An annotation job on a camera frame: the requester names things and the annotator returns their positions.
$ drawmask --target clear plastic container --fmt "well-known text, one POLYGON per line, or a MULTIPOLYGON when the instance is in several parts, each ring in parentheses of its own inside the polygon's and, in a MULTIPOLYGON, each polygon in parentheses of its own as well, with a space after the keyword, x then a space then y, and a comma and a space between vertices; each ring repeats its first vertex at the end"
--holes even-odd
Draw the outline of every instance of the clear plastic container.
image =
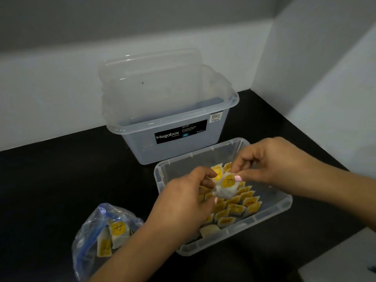
MULTIPOLYGON (((189 173, 199 165, 211 167, 219 163, 225 164, 232 162, 238 151, 247 145, 249 145, 248 141, 238 137, 158 163, 154 169, 158 192, 161 193, 164 186, 172 179, 189 173)), ((260 201, 262 201, 258 213, 242 219, 218 232, 212 233, 207 237, 190 244, 182 245, 176 252, 183 256, 192 255, 242 230, 288 210, 293 203, 291 195, 285 194, 271 186, 257 182, 247 182, 246 186, 247 185, 252 185, 252 190, 255 191, 255 195, 260 196, 260 201)))
POLYGON ((104 61, 102 113, 141 164, 218 142, 238 94, 197 49, 104 61))

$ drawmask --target black table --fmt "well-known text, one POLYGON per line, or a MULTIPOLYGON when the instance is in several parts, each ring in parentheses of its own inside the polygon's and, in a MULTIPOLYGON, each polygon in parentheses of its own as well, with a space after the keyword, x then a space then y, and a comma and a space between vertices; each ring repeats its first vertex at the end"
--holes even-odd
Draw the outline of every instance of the black table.
MULTIPOLYGON (((254 92, 239 96, 219 142, 282 136, 344 169, 254 92)), ((122 137, 105 126, 0 152, 0 279, 75 281, 71 244, 81 224, 102 202, 146 220, 158 196, 154 166, 140 165, 122 137)), ((362 228, 329 204, 294 197, 287 212, 191 257, 174 253, 152 280, 284 280, 362 228)))

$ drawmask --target person's left hand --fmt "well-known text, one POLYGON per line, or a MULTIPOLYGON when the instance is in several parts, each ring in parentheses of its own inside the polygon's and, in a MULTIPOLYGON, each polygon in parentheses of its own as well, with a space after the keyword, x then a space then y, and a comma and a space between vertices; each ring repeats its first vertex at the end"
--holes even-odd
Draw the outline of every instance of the person's left hand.
POLYGON ((213 189, 209 178, 217 176, 209 167, 196 167, 190 174, 171 180, 156 200, 146 221, 149 226, 173 233, 180 243, 188 240, 210 215, 217 197, 199 203, 199 186, 213 189))

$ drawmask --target person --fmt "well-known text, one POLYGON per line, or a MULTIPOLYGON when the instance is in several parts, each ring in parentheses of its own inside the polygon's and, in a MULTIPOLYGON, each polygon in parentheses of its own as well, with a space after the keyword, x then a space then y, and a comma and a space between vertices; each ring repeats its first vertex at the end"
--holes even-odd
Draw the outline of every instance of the person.
MULTIPOLYGON (((376 230, 376 181, 327 165, 281 138, 267 138, 242 149, 232 164, 237 181, 258 181, 297 196, 322 200, 360 218, 376 230), (257 162, 257 169, 251 169, 257 162)), ((145 281, 195 233, 217 198, 198 202, 199 185, 209 188, 216 173, 197 167, 171 180, 145 222, 90 279, 145 281)))

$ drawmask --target hand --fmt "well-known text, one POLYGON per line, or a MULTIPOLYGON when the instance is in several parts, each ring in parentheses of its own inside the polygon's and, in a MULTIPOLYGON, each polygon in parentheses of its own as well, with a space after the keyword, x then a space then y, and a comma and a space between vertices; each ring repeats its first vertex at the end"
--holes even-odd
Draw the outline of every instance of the hand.
POLYGON ((209 178, 217 174, 208 167, 196 167, 190 174, 171 180, 156 200, 146 224, 172 232, 180 244, 187 241, 210 215, 216 197, 199 203, 199 186, 213 189, 209 178))
POLYGON ((232 163, 237 181, 264 182, 284 192, 315 197, 317 170, 325 166, 282 137, 266 138, 242 149, 232 163))

